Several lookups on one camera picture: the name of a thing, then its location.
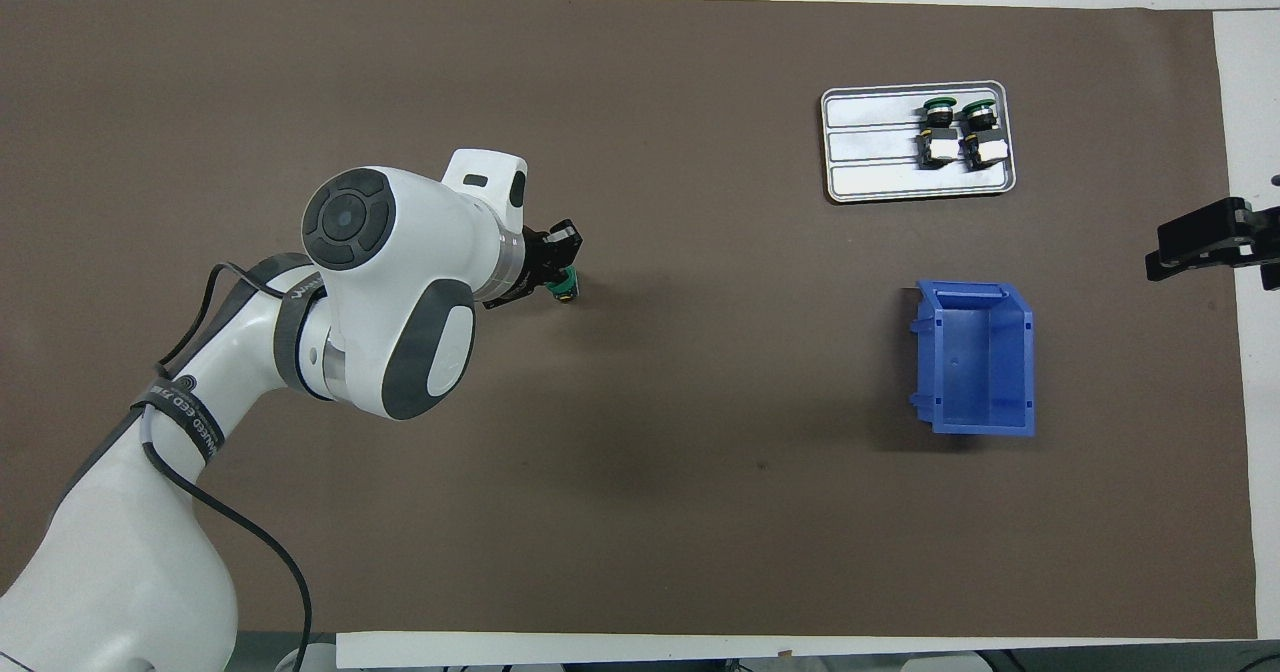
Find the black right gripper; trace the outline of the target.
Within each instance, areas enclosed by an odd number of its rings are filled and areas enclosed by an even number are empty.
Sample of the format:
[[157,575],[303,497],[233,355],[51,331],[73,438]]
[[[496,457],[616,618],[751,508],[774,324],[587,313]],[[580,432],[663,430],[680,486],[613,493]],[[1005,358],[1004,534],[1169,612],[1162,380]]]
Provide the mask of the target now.
[[[1193,268],[1262,265],[1262,288],[1280,289],[1279,206],[1256,210],[1228,197],[1157,227],[1146,279],[1158,283]],[[1249,248],[1248,253],[1242,250]]]

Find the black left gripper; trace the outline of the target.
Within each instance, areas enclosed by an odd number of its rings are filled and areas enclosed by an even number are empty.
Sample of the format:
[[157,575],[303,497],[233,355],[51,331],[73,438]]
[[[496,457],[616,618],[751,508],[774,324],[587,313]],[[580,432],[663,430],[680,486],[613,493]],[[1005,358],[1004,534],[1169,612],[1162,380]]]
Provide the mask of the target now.
[[480,288],[480,305],[495,308],[532,294],[547,280],[548,266],[554,271],[573,266],[581,244],[572,218],[558,221],[548,233],[502,233],[495,268]]

